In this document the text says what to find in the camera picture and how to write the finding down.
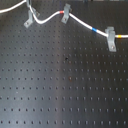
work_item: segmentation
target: gray metal table surface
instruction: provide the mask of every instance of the gray metal table surface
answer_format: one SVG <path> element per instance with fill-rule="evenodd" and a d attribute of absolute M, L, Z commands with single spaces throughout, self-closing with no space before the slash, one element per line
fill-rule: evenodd
<path fill-rule="evenodd" d="M 33 1 L 45 19 L 67 1 Z M 17 0 L 2 0 L 0 8 Z M 72 13 L 99 30 L 128 34 L 127 2 L 68 1 Z M 26 5 L 0 14 L 1 128 L 127 128 L 128 39 L 107 39 L 62 14 L 28 29 Z"/>

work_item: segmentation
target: cable clamp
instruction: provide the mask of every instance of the cable clamp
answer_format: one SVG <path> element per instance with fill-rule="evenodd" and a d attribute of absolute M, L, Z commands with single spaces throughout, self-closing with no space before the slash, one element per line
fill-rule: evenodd
<path fill-rule="evenodd" d="M 30 8 L 31 0 L 27 0 L 26 2 L 27 2 L 27 7 Z M 33 12 L 34 12 L 34 14 L 35 14 L 36 17 L 39 17 L 39 16 L 40 16 L 40 14 L 36 11 L 36 9 L 34 9 L 34 8 L 32 7 L 32 10 L 33 10 Z M 25 26 L 26 28 L 29 28 L 30 25 L 32 25 L 32 23 L 35 21 L 31 10 L 28 11 L 28 18 L 29 18 L 29 19 L 24 23 L 24 26 Z"/>
<path fill-rule="evenodd" d="M 69 12 L 70 11 L 71 11 L 71 6 L 69 4 L 65 4 L 65 6 L 64 6 L 64 16 L 61 20 L 61 22 L 63 22 L 64 24 L 66 24 L 68 19 L 69 19 Z"/>
<path fill-rule="evenodd" d="M 105 29 L 105 32 L 108 34 L 107 42 L 109 51 L 116 52 L 114 27 L 107 27 L 107 29 Z"/>

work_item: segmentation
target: wire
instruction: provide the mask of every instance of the wire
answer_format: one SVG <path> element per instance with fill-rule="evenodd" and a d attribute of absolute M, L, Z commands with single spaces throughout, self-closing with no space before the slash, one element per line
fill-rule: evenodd
<path fill-rule="evenodd" d="M 102 32 L 102 31 L 100 31 L 100 30 L 98 30 L 98 29 L 95 29 L 95 28 L 91 27 L 90 25 L 84 23 L 83 21 L 81 21 L 80 19 L 78 19 L 77 17 L 75 17 L 73 14 L 69 13 L 69 15 L 70 15 L 73 19 L 75 19 L 77 22 L 79 22 L 79 23 L 82 24 L 83 26 L 89 28 L 90 30 L 93 30 L 94 32 L 97 32 L 97 33 L 99 33 L 99 34 L 101 34 L 101 35 L 103 35 L 103 36 L 105 36 L 105 37 L 108 37 L 108 34 Z M 128 35 L 115 35 L 115 38 L 128 38 Z"/>
<path fill-rule="evenodd" d="M 58 14 L 64 13 L 64 11 L 55 12 L 55 13 L 52 14 L 49 18 L 47 18 L 47 19 L 41 21 L 41 20 L 38 20 L 38 19 L 37 19 L 36 15 L 35 15 L 34 12 L 33 12 L 33 9 L 32 9 L 32 7 L 31 7 L 31 5 L 30 5 L 30 10 L 31 10 L 31 12 L 33 13 L 33 17 L 34 17 L 35 21 L 36 21 L 38 24 L 44 24 L 44 23 L 48 22 L 50 19 L 52 19 L 54 16 L 56 16 L 56 15 L 58 15 Z M 82 24 L 83 26 L 85 26 L 86 28 L 88 28 L 88 29 L 90 29 L 90 30 L 92 30 L 92 31 L 94 31 L 94 32 L 96 32 L 96 33 L 99 33 L 99 34 L 102 35 L 102 36 L 108 37 L 108 34 L 102 32 L 102 31 L 100 31 L 100 30 L 98 30 L 98 29 L 95 29 L 95 28 L 93 28 L 92 26 L 90 26 L 90 25 L 84 23 L 83 21 L 81 21 L 80 19 L 78 19 L 77 17 L 75 17 L 73 14 L 69 13 L 69 15 L 70 15 L 73 19 L 75 19 L 77 22 L 79 22 L 80 24 Z M 115 38 L 128 38 L 128 35 L 115 35 Z"/>
<path fill-rule="evenodd" d="M 32 14 L 33 14 L 33 17 L 34 17 L 35 21 L 36 21 L 38 24 L 44 24 L 44 23 L 48 22 L 50 19 L 52 19 L 54 16 L 56 16 L 56 15 L 58 15 L 58 14 L 61 14 L 61 13 L 64 13 L 64 11 L 55 12 L 54 14 L 52 14 L 52 15 L 51 15 L 50 17 L 48 17 L 47 19 L 41 21 L 41 20 L 38 20 L 38 19 L 37 19 L 36 15 L 35 15 L 34 12 L 33 12 L 33 9 L 32 9 L 32 7 L 31 7 L 31 5 L 30 5 L 30 10 L 31 10 L 31 12 L 32 12 Z"/>
<path fill-rule="evenodd" d="M 102 36 L 108 37 L 108 34 L 102 32 L 102 31 L 100 31 L 100 30 L 98 30 L 98 29 L 95 29 L 95 28 L 93 28 L 92 26 L 90 26 L 90 25 L 84 23 L 83 21 L 81 21 L 80 19 L 78 19 L 77 17 L 75 17 L 73 14 L 69 13 L 69 15 L 70 15 L 73 19 L 75 19 L 77 22 L 79 22 L 79 23 L 82 24 L 83 26 L 89 28 L 90 30 L 93 30 L 94 32 L 97 32 L 97 33 L 101 34 Z"/>
<path fill-rule="evenodd" d="M 19 6 L 21 6 L 22 4 L 24 4 L 26 2 L 26 0 L 23 0 L 22 2 L 18 3 L 17 5 L 14 5 L 13 7 L 11 8 L 8 8 L 8 9 L 3 9 L 3 10 L 0 10 L 0 13 L 4 13 L 4 12 L 9 12 Z"/>
<path fill-rule="evenodd" d="M 116 38 L 128 38 L 128 35 L 115 35 Z"/>

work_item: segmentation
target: bolt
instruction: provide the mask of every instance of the bolt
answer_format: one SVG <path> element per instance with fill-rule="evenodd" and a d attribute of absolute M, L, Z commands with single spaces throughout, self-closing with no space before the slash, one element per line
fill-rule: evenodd
<path fill-rule="evenodd" d="M 115 46 L 112 45 L 112 49 L 115 49 Z"/>

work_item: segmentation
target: metal clamp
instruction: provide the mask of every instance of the metal clamp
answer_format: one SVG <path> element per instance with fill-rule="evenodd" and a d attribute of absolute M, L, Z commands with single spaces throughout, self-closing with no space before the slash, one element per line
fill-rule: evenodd
<path fill-rule="evenodd" d="M 116 52 L 114 27 L 107 27 L 107 29 L 105 29 L 105 32 L 108 34 L 107 41 L 109 51 Z"/>
<path fill-rule="evenodd" d="M 27 7 L 29 8 L 29 6 L 31 5 L 31 0 L 27 0 L 26 2 L 27 2 Z M 33 7 L 32 7 L 32 10 L 33 10 L 34 14 L 36 15 L 36 17 L 40 16 L 40 14 Z M 33 14 L 30 10 L 28 11 L 28 17 L 29 17 L 29 19 L 24 23 L 24 26 L 26 28 L 29 28 L 30 25 L 32 25 L 32 23 L 35 21 Z"/>
<path fill-rule="evenodd" d="M 66 4 L 64 7 L 64 16 L 61 20 L 61 22 L 63 23 L 67 23 L 68 19 L 69 19 L 69 12 L 71 11 L 71 6 L 69 4 Z"/>

